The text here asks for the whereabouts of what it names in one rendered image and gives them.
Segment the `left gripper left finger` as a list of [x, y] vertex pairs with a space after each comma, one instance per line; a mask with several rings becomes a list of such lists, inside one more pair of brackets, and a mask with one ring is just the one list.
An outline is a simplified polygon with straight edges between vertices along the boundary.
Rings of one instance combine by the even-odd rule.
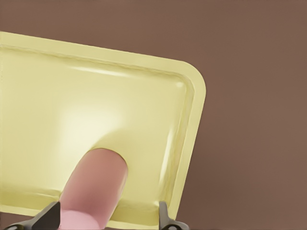
[[4, 230], [58, 230], [60, 211], [60, 202], [52, 202], [32, 219], [13, 223]]

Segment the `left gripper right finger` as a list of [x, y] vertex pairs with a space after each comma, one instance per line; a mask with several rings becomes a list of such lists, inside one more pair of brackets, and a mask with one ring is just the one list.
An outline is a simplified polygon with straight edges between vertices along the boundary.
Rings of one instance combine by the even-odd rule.
[[165, 201], [159, 202], [159, 230], [190, 230], [183, 222], [171, 219], [168, 215], [168, 207]]

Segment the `pink cylindrical tube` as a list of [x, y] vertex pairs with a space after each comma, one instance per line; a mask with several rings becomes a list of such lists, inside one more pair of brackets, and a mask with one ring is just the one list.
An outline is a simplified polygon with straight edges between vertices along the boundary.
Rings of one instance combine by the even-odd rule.
[[128, 177], [124, 159], [108, 149], [93, 149], [78, 162], [60, 196], [60, 230], [103, 230]]

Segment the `pale yellow rectangular tray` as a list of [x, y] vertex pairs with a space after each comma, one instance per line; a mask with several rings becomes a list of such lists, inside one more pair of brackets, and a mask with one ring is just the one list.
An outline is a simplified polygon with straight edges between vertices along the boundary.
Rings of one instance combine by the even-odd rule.
[[119, 153], [127, 183], [107, 226], [175, 219], [206, 86], [191, 64], [0, 32], [0, 212], [56, 201], [86, 152]]

